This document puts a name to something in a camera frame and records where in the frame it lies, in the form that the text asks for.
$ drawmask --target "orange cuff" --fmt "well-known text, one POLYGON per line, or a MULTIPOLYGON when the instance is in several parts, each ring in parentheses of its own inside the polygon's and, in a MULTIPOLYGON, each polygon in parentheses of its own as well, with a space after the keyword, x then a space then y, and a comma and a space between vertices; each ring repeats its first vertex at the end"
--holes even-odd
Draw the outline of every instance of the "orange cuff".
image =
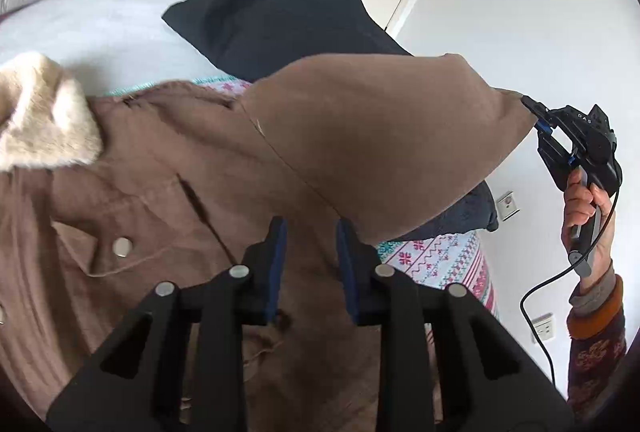
POLYGON ((571 337, 575 340, 586 340, 604 330, 622 307, 622 291, 622 277, 616 275, 616 287, 600 309, 584 318, 574 316, 574 312, 571 311, 566 319, 571 337))

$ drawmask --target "patterned blanket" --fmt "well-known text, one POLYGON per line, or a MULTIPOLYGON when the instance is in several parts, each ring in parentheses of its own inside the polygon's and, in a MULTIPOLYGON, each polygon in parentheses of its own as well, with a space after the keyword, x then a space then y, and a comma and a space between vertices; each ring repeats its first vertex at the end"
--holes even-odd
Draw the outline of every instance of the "patterned blanket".
POLYGON ((464 284, 497 317, 494 287, 476 231, 429 240, 384 242, 378 246, 378 255, 383 263, 418 284, 438 289, 452 282, 464 284))

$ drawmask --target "mattress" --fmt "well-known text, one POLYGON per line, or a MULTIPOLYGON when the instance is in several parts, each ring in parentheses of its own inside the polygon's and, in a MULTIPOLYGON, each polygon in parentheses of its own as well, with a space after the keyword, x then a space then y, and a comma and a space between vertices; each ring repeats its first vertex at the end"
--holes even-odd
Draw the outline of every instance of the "mattress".
POLYGON ((78 78, 87 95, 224 73, 161 15, 182 0, 42 0, 0 22, 0 62, 36 50, 78 78))

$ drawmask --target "black pillow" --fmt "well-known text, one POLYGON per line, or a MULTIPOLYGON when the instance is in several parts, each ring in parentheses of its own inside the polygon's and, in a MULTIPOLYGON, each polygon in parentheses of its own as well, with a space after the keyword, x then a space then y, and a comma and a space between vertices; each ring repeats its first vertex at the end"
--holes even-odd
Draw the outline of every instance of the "black pillow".
POLYGON ((187 0, 162 19, 217 68, 250 82, 314 54, 409 55, 362 0, 187 0))
POLYGON ((426 240, 446 233, 466 233, 472 229, 498 229, 498 214, 489 185, 482 181, 462 199, 420 227, 392 242, 426 240))

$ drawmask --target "hand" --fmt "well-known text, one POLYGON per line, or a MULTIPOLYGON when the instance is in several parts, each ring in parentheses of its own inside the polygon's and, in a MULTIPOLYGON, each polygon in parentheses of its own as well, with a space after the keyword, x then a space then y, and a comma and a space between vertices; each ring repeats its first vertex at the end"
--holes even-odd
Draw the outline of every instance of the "hand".
MULTIPOLYGON (((611 200, 604 190, 592 184, 588 189, 580 183, 582 178, 580 169, 575 169, 569 175, 566 191, 564 192, 564 223, 562 225, 562 243, 569 252, 571 248, 570 232, 575 225, 585 224, 595 213, 591 206, 594 201, 600 207, 602 217, 600 228, 604 225, 611 212, 611 200)), ((611 264, 611 245, 615 233, 616 215, 613 214, 611 222, 595 247, 591 275, 580 279, 580 293, 585 294, 607 272, 611 264)))

